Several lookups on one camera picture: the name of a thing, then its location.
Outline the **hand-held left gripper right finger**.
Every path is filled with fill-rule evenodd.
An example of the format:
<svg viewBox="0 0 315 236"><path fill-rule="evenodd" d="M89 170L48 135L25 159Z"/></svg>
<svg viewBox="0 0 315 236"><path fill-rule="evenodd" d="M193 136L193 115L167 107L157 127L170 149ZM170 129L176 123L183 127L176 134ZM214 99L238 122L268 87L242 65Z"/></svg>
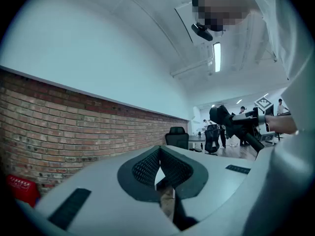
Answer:
<svg viewBox="0 0 315 236"><path fill-rule="evenodd" d="M243 231L258 197L258 162L191 152L174 146L161 146L161 156L172 155L177 162L171 170L179 176L185 168L191 176L176 187L186 216L197 224L191 231Z"/></svg>

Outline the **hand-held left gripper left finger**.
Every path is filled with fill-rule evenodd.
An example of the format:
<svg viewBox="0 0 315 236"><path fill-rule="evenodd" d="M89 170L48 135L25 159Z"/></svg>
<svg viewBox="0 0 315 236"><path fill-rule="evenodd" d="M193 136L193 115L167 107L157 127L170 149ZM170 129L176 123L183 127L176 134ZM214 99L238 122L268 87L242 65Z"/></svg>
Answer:
<svg viewBox="0 0 315 236"><path fill-rule="evenodd" d="M174 236L179 229L163 213L159 193L134 178L132 167L159 147L97 161L44 196L35 207L17 205L40 236Z"/></svg>

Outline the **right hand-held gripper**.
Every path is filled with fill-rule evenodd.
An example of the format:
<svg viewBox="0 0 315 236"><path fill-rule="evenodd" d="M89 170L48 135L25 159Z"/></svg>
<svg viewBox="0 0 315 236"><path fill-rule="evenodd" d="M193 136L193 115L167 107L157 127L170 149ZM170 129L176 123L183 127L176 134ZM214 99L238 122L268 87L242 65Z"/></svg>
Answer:
<svg viewBox="0 0 315 236"><path fill-rule="evenodd" d="M266 116L273 116L274 104L265 96L254 101L252 111L234 115L233 122L252 122L253 135L260 142L272 142L275 131L271 131Z"/></svg>

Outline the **black folding umbrella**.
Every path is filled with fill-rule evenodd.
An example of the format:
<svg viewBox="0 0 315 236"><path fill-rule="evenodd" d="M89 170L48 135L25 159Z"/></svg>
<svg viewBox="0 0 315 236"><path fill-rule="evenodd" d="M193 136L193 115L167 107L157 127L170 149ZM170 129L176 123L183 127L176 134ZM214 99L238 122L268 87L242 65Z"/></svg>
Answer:
<svg viewBox="0 0 315 236"><path fill-rule="evenodd" d="M246 141L257 153L264 149L264 145L254 137L252 122L233 122L232 117L224 105L212 107L209 111L210 120L226 127L229 138L236 136Z"/></svg>

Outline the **person's right forearm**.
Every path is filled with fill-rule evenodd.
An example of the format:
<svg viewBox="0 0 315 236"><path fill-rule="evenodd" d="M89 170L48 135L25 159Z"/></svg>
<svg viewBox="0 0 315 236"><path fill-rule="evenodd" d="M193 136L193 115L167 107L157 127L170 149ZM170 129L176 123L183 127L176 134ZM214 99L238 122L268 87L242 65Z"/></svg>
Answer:
<svg viewBox="0 0 315 236"><path fill-rule="evenodd" d="M283 134L293 134L297 131L296 124L291 115L288 116L265 116L269 131Z"/></svg>

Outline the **black mesh office chair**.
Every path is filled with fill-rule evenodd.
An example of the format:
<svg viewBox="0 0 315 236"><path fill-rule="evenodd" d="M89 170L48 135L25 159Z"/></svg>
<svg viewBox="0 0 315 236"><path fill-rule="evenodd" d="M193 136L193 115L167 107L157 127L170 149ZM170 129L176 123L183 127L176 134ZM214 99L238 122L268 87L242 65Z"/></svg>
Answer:
<svg viewBox="0 0 315 236"><path fill-rule="evenodd" d="M205 152L210 155L217 155L217 151L220 148L219 145L219 136L220 129L216 124L208 125L205 130Z"/></svg>

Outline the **white office desk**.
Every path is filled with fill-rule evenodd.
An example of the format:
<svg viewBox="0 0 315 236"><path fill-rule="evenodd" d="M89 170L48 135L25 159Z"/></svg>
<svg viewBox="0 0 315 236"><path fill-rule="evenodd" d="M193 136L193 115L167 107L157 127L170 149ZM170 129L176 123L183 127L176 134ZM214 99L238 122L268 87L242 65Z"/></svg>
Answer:
<svg viewBox="0 0 315 236"><path fill-rule="evenodd" d="M205 136L189 135L189 150L205 153Z"/></svg>

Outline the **ceiling strip light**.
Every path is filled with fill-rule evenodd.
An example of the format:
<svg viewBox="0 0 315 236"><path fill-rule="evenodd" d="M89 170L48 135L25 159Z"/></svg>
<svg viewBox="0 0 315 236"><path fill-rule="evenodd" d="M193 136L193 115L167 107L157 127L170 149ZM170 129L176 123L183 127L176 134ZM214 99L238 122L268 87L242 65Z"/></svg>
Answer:
<svg viewBox="0 0 315 236"><path fill-rule="evenodd" d="M221 70L221 43L217 42L213 45L214 48L214 59L215 59L215 72Z"/></svg>

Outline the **person's white shirt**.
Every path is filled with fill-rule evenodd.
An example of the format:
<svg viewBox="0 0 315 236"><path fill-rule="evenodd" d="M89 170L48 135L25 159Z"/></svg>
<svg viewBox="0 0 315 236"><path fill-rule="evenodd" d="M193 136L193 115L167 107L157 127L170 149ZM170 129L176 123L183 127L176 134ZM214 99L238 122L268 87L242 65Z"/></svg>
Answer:
<svg viewBox="0 0 315 236"><path fill-rule="evenodd" d="M282 96L297 131L274 147L244 236L301 235L315 197L315 41L290 0L255 1L290 82Z"/></svg>

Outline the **red plastic crate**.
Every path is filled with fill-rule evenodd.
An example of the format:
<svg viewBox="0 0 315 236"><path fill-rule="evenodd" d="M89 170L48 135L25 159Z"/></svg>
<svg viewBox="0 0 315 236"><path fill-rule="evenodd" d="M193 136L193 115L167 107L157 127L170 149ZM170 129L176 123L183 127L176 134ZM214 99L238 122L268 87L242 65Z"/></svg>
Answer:
<svg viewBox="0 0 315 236"><path fill-rule="evenodd" d="M23 201L31 207L35 207L40 199L40 193L35 182L14 175L8 175L6 183L15 199Z"/></svg>

